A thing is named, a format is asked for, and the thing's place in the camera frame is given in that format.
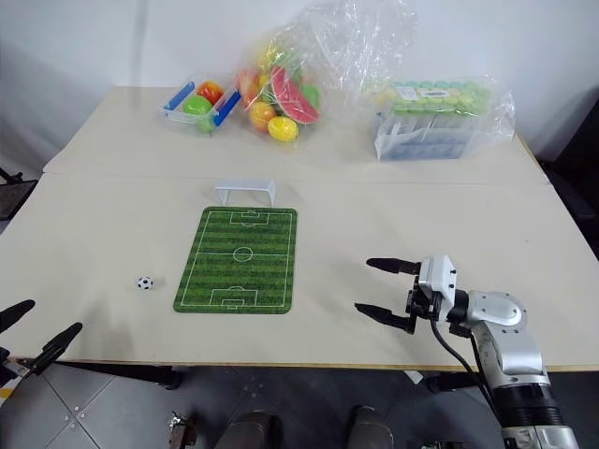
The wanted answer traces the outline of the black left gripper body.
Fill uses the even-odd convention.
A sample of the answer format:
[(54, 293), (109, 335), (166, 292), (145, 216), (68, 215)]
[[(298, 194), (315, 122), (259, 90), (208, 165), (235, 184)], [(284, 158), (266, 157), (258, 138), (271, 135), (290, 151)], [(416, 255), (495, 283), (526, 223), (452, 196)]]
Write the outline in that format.
[(2, 378), (25, 378), (27, 376), (27, 361), (10, 355), (10, 351), (0, 348), (0, 369)]

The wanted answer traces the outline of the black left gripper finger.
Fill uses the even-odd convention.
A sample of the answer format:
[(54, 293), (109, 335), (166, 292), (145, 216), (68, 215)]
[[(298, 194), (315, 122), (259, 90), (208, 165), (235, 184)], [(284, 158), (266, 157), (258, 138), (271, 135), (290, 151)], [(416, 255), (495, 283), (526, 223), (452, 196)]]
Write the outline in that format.
[(42, 373), (66, 351), (70, 343), (82, 331), (82, 328), (82, 323), (74, 323), (52, 338), (42, 348), (42, 353), (28, 364), (29, 372), (36, 375)]
[(32, 310), (35, 305), (36, 302), (33, 299), (26, 299), (2, 310), (0, 312), (0, 332), (3, 333), (15, 325), (26, 313)]

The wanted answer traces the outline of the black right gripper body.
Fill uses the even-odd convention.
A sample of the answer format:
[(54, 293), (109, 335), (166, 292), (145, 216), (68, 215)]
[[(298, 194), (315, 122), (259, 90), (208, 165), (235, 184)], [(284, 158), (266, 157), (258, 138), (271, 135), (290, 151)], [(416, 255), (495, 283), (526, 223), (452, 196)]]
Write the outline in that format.
[(417, 318), (438, 322), (443, 305), (443, 295), (433, 291), (427, 284), (420, 284), (418, 276), (415, 276), (412, 289), (408, 293), (405, 311), (411, 321)]

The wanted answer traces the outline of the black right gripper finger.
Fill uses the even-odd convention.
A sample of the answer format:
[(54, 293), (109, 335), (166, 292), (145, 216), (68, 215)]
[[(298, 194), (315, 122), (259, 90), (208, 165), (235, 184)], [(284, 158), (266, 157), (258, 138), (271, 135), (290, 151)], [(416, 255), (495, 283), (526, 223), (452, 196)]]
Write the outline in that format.
[(385, 272), (394, 274), (404, 273), (414, 276), (419, 274), (421, 268), (420, 262), (411, 262), (392, 257), (372, 257), (366, 260), (366, 264), (369, 267)]
[(413, 334), (416, 329), (416, 318), (415, 317), (403, 317), (394, 314), (391, 310), (382, 307), (355, 303), (357, 311), (365, 314), (372, 318), (374, 321), (383, 324), (385, 326), (391, 326), (405, 331), (408, 334)]

